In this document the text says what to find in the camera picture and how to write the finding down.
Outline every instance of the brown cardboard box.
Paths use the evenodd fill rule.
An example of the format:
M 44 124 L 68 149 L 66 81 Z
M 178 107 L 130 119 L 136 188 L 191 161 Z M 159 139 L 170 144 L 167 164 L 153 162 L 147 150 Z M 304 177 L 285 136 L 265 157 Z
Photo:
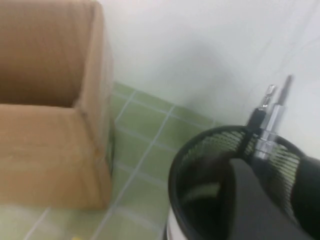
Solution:
M 0 1 L 0 203 L 108 205 L 111 71 L 96 1 Z

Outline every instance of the white surface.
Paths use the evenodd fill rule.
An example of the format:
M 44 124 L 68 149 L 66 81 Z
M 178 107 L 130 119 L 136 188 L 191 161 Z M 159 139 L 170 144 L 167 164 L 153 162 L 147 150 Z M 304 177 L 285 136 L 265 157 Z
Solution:
M 166 236 L 168 240 L 187 240 L 187 238 L 181 231 L 177 223 L 175 214 L 171 208 L 169 210 L 169 217 L 166 226 Z
M 319 0 L 101 0 L 115 79 L 244 124 L 269 84 L 295 83 L 280 133 L 320 158 Z

